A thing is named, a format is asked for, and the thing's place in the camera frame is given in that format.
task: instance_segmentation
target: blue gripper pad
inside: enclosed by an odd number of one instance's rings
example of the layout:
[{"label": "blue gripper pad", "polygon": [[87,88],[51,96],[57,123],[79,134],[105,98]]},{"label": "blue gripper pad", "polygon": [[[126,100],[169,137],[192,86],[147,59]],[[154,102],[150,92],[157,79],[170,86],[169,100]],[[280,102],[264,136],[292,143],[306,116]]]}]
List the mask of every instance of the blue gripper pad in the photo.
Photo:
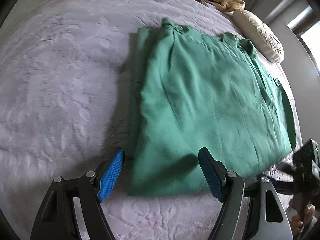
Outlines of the blue gripper pad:
[{"label": "blue gripper pad", "polygon": [[97,176],[96,184],[98,185],[98,194],[97,197],[100,202],[102,202],[106,197],[109,197],[111,194],[111,191],[113,189],[113,186],[116,183],[116,180],[119,176],[119,173],[122,168],[122,164],[124,161],[124,151],[121,148],[117,148],[113,154],[115,155],[112,159],[111,163],[105,163],[102,170],[99,172],[103,172],[105,170],[105,173],[100,174],[100,176]]},{"label": "blue gripper pad", "polygon": [[214,164],[215,160],[207,148],[200,149],[198,160],[212,195],[223,202],[222,188],[224,185],[221,176],[224,177],[224,174],[221,174],[219,168]]}]

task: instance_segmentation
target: pillow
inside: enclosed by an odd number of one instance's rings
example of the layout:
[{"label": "pillow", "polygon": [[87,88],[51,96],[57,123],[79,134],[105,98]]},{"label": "pillow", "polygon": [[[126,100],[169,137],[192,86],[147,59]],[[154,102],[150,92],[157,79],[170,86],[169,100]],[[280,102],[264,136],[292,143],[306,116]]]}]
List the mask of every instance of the pillow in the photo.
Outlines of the pillow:
[{"label": "pillow", "polygon": [[273,62],[283,61],[284,51],[281,42],[257,16],[241,9],[234,11],[232,18],[234,24],[250,39],[263,56]]}]

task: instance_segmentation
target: human hand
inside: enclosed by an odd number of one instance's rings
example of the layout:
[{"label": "human hand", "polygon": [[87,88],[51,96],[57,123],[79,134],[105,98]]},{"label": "human hand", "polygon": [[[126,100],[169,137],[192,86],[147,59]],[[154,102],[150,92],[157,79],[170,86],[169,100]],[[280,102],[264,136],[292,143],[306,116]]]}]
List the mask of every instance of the human hand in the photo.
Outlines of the human hand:
[{"label": "human hand", "polygon": [[303,230],[303,225],[307,225],[312,221],[315,210],[316,210],[316,208],[314,205],[312,205],[312,204],[308,205],[304,209],[305,215],[304,215],[303,222],[301,221],[301,218],[299,215],[295,215],[292,217],[292,220],[289,221],[289,223],[290,223],[290,227],[291,227],[291,231],[292,231],[293,235],[300,233]]}]

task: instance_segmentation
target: window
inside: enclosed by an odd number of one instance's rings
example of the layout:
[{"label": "window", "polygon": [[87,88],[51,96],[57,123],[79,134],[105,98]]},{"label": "window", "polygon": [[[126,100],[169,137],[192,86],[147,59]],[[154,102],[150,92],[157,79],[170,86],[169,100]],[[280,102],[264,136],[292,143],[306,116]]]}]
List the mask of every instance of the window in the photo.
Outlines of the window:
[{"label": "window", "polygon": [[308,52],[320,74],[320,21],[312,12],[308,14],[292,31]]},{"label": "window", "polygon": [[320,21],[314,24],[305,33],[300,35],[305,44],[308,46],[312,56],[316,61],[318,71],[320,70]]}]

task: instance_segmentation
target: button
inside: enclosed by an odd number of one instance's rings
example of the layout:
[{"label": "button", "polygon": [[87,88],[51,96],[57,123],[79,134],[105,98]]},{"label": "button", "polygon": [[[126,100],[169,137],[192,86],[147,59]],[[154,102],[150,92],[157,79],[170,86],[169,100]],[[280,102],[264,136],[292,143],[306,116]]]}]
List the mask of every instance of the button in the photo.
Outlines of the button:
[{"label": "button", "polygon": [[183,28],[182,28],[180,25],[176,25],[176,29],[177,29],[178,31],[183,31]]},{"label": "button", "polygon": [[277,78],[274,78],[273,80],[274,80],[275,84],[277,85],[277,87],[282,87],[281,82]]}]

